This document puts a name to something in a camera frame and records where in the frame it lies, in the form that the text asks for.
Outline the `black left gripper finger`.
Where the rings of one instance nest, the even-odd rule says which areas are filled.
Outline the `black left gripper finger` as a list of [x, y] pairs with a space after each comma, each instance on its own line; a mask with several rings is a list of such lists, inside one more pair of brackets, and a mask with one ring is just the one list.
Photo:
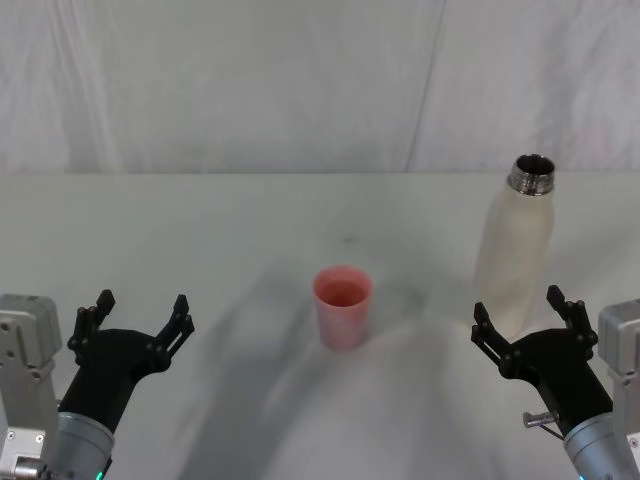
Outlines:
[[94, 305], [79, 307], [73, 334], [67, 341], [67, 348], [73, 352], [77, 365], [81, 365], [92, 337], [115, 306], [115, 298], [110, 289], [103, 290]]
[[147, 346], [152, 373], [166, 371], [173, 356], [195, 331], [189, 314], [189, 303], [184, 294], [177, 296], [169, 321]]

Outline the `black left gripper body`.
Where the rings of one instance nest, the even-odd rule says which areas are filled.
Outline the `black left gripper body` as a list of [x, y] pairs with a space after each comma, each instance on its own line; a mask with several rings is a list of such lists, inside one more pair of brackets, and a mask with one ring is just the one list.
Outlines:
[[151, 335], [108, 329], [72, 336], [68, 348], [78, 365], [58, 411], [92, 419], [115, 432], [137, 383], [169, 368], [169, 352]]

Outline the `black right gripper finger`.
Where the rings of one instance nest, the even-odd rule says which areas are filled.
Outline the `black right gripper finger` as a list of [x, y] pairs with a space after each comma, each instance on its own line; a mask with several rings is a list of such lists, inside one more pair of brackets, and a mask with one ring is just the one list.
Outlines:
[[593, 347], [598, 343], [598, 336], [591, 326], [585, 303], [582, 300], [575, 302], [567, 300], [557, 285], [548, 287], [546, 300], [564, 321], [566, 328], [574, 332], [584, 360], [591, 360], [594, 356]]
[[504, 378], [515, 378], [517, 362], [515, 347], [494, 327], [482, 302], [474, 305], [474, 320], [471, 341], [497, 366]]

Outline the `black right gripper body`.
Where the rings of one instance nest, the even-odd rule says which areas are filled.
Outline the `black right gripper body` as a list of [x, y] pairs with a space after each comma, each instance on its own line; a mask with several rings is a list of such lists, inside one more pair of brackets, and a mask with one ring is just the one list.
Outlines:
[[590, 328], [547, 329], [513, 343], [502, 340], [499, 371], [507, 379], [531, 384], [566, 436], [613, 409], [611, 397], [588, 364], [597, 341]]

